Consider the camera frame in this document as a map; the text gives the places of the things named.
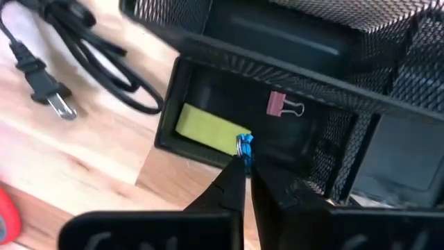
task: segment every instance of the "yellow sticky note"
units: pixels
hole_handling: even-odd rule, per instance
[[[236,137],[251,133],[246,128],[185,103],[176,131],[191,140],[205,144],[231,156],[236,154]]]

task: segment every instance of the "wooden desk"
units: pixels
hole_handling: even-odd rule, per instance
[[[118,0],[84,0],[94,30],[127,48],[128,64],[166,92],[177,52],[122,17]],[[93,210],[180,210],[218,170],[159,151],[159,116],[129,109],[101,88],[69,54],[53,29],[18,3],[3,12],[6,25],[74,93],[80,117],[65,122],[33,103],[0,35],[0,181],[20,209],[24,230],[0,249],[55,249],[58,231],[74,215]],[[143,92],[139,100],[153,103]],[[246,249],[258,249],[247,190]]]

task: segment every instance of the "black mesh desk organizer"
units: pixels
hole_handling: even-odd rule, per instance
[[[303,160],[289,161],[302,162],[308,184],[335,201],[348,198],[381,115],[444,121],[443,11],[434,1],[122,0],[121,9],[181,54],[156,138],[174,153],[228,162],[173,131],[184,101],[243,125],[199,100],[203,85],[223,77],[253,103],[271,90],[308,103],[307,136],[293,143]]]

